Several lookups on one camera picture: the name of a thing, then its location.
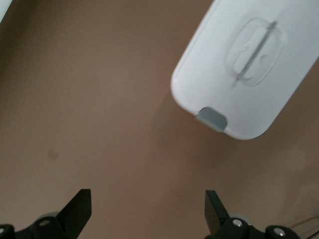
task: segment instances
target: black mount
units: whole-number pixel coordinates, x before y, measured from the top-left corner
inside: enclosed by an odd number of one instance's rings
[[[0,225],[0,239],[77,239],[91,214],[91,190],[82,189],[56,217],[38,219],[19,232]]]
[[[287,227],[269,226],[263,233],[240,218],[231,218],[215,191],[206,191],[205,218],[211,233],[205,239],[300,239]]]

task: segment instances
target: gray latch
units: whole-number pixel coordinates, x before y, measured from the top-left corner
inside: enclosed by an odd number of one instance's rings
[[[208,107],[202,108],[195,118],[217,132],[223,132],[227,126],[226,117]]]

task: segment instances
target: metal screw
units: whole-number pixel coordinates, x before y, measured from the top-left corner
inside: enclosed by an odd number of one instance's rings
[[[48,225],[49,223],[50,223],[49,220],[44,220],[44,221],[39,223],[39,226],[42,227],[42,226]]]
[[[285,231],[282,230],[281,228],[274,228],[274,233],[276,233],[277,235],[283,237],[286,235]]]
[[[241,227],[243,225],[243,223],[238,219],[233,220],[233,224],[237,227]]]

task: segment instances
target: dark spot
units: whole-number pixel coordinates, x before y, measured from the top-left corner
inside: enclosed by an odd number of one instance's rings
[[[56,160],[59,157],[59,154],[57,152],[53,151],[52,149],[50,149],[48,151],[48,157]]]

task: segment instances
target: beige tabletop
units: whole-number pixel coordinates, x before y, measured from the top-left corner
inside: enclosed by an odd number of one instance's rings
[[[173,100],[171,74],[210,4],[13,3],[0,35],[0,224],[27,227],[81,188],[93,214],[80,239],[202,239],[206,189],[260,230],[318,215],[319,62],[253,140]]]

